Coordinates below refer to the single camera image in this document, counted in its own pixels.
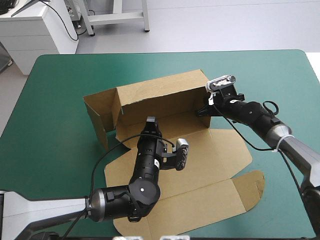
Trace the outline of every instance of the open cardboard box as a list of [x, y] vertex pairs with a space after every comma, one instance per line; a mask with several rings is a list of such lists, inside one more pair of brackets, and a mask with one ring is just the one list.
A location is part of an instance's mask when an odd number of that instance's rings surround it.
[[[97, 138], [106, 149], [106, 132], [116, 129], [119, 141], [139, 134], [147, 116], [158, 119], [164, 138], [173, 142], [185, 138], [190, 146], [184, 170], [160, 171], [161, 197], [147, 217], [138, 223], [114, 220], [122, 235], [158, 240], [245, 213], [260, 200], [265, 183], [261, 171], [231, 179], [252, 161], [243, 140], [233, 130], [210, 129], [210, 117], [195, 115], [207, 96], [207, 81], [201, 70], [194, 70], [84, 97]], [[127, 141], [131, 150], [106, 166], [108, 187], [129, 183], [137, 142]]]

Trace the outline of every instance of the cabinet drawer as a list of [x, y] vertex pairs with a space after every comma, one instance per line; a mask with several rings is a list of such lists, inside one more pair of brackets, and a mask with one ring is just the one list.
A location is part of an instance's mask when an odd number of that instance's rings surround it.
[[37, 58], [41, 55], [59, 54], [58, 50], [8, 51], [8, 53], [24, 75], [30, 74]]
[[50, 35], [43, 20], [0, 21], [0, 37]]
[[0, 36], [0, 42], [7, 51], [57, 49], [50, 35]]

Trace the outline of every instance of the white cable tie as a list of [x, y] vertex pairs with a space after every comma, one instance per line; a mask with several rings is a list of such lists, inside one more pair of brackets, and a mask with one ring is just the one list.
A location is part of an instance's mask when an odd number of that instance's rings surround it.
[[280, 140], [278, 141], [275, 149], [272, 150], [272, 152], [277, 153], [281, 142], [283, 141], [283, 139], [285, 139], [285, 138], [287, 138], [287, 137], [293, 137], [293, 138], [294, 138], [295, 136], [293, 136], [293, 135], [291, 135], [291, 134], [287, 134], [287, 135], [282, 136], [282, 137], [280, 138]]

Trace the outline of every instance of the white cabinet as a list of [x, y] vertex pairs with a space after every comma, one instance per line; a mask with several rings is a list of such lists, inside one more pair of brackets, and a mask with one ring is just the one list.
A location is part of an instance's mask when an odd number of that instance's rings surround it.
[[[24, 75], [30, 73], [39, 56], [74, 54], [79, 42], [68, 36], [58, 15], [42, 2], [11, 17], [26, 1], [20, 0], [15, 8], [0, 15], [0, 42]], [[51, 0], [49, 5], [60, 14], [69, 33], [76, 39], [64, 0]]]

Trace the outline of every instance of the white label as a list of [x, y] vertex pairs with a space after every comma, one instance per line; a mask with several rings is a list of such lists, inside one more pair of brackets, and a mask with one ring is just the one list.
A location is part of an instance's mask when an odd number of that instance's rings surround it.
[[238, 102], [238, 101], [239, 101], [239, 100], [235, 100], [235, 99], [234, 99], [234, 100], [231, 100], [230, 103], [231, 103], [231, 104], [234, 104], [235, 102]]
[[159, 164], [159, 161], [157, 159], [154, 159], [154, 165], [156, 165], [157, 168], [160, 169], [160, 164]]

